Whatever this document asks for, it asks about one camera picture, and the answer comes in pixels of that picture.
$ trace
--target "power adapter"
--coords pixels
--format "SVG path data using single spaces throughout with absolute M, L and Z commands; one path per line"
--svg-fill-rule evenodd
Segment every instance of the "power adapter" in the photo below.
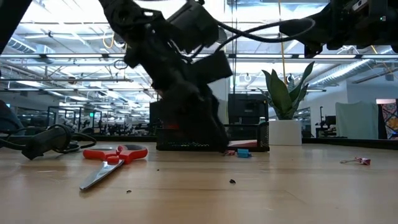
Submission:
M 22 155 L 32 160 L 38 156 L 43 156 L 45 152 L 50 150 L 66 148 L 70 138 L 70 133 L 66 133 L 63 128 L 46 130 L 36 134 L 27 142 L 26 147 L 22 150 Z

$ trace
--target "red scissor handle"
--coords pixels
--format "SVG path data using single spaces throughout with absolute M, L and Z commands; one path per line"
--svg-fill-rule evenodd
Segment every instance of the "red scissor handle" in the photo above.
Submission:
M 85 149 L 83 150 L 83 156 L 86 159 L 100 159 L 106 161 L 109 157 L 118 156 L 118 152 L 114 149 Z
M 144 146 L 133 144 L 121 145 L 118 147 L 119 158 L 129 164 L 133 160 L 145 158 L 148 155 L 148 149 Z
M 129 164 L 135 159 L 145 158 L 147 155 L 148 149 L 146 147 L 133 144 L 120 145 L 116 150 L 85 149 L 83 151 L 83 156 L 86 159 L 99 159 L 112 163 L 117 163 L 119 159 L 122 159 L 125 164 Z

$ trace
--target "scissors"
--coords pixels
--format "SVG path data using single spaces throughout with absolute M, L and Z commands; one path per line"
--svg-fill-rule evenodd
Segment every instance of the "scissors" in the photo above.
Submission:
M 145 158 L 147 155 L 148 149 L 146 147 L 133 144 L 120 145 L 117 149 L 85 149 L 83 156 L 86 159 L 98 159 L 103 162 L 99 169 L 83 181 L 80 190 L 87 190 L 121 165 Z

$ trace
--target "computer monitor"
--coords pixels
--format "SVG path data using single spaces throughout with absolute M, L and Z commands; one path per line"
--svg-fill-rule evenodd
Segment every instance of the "computer monitor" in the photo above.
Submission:
M 336 116 L 326 116 L 325 124 L 327 126 L 336 125 Z
M 258 124 L 261 117 L 268 121 L 268 104 L 264 100 L 260 94 L 229 94 L 229 123 Z

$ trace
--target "black mesh desk organizer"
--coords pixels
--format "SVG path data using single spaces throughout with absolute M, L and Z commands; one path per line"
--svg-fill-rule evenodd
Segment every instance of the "black mesh desk organizer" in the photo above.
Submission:
M 229 150 L 249 149 L 251 152 L 269 151 L 268 131 L 269 123 L 256 124 L 226 124 L 226 132 L 232 145 Z M 156 149 L 160 151 L 216 151 L 206 144 L 189 141 L 183 133 L 177 129 L 157 129 Z

